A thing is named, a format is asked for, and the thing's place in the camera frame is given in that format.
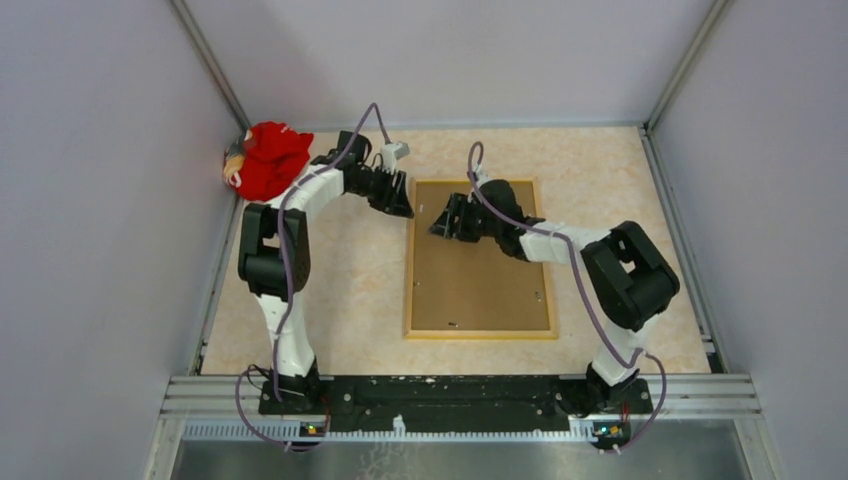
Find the red crumpled cloth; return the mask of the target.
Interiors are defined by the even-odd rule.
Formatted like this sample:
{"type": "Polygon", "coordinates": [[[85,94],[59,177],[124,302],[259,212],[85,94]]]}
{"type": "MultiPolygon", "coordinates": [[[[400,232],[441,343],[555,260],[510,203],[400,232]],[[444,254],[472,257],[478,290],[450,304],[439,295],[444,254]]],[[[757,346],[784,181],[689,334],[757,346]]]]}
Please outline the red crumpled cloth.
{"type": "Polygon", "coordinates": [[[313,133],[283,122],[257,123],[225,152],[222,178],[244,200],[266,202],[282,194],[310,161],[313,133]]]}

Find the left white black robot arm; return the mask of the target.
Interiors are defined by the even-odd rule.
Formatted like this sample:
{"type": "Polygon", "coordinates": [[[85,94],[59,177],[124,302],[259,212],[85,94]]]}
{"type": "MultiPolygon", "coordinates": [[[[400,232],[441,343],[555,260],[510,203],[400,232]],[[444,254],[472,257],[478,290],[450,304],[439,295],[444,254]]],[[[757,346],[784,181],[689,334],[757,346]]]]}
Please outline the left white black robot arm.
{"type": "Polygon", "coordinates": [[[277,198],[251,203],[243,213],[238,274],[266,320],[272,347],[270,396],[297,413],[319,404],[320,380],[306,332],[302,292],[311,273],[309,223],[335,199],[356,195],[380,213],[411,219],[407,175],[398,167],[410,153],[388,141],[368,163],[370,141],[343,131],[335,149],[305,166],[277,198]]]}

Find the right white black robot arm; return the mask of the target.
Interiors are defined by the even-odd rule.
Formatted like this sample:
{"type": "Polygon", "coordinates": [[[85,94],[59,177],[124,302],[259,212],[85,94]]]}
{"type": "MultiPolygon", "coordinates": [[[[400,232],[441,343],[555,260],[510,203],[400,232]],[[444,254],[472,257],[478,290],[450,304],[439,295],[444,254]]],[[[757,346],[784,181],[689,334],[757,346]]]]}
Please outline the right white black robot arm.
{"type": "Polygon", "coordinates": [[[563,393],[562,408],[585,417],[626,400],[651,330],[680,291],[677,274],[638,223],[591,230],[534,217],[511,184],[496,179],[451,194],[428,231],[467,243],[487,237],[508,257],[569,266],[601,345],[584,380],[563,393]]]}

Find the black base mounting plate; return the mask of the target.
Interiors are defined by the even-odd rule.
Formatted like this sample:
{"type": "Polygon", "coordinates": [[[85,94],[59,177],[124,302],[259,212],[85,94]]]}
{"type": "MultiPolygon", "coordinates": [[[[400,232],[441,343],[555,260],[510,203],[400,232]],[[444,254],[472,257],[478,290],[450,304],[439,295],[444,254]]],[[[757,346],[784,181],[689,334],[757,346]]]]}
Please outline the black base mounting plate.
{"type": "Polygon", "coordinates": [[[266,382],[262,415],[316,415],[332,433],[387,432],[402,421],[410,433],[566,431],[574,418],[652,412],[648,384],[630,377],[604,387],[583,375],[339,375],[266,382]]]}

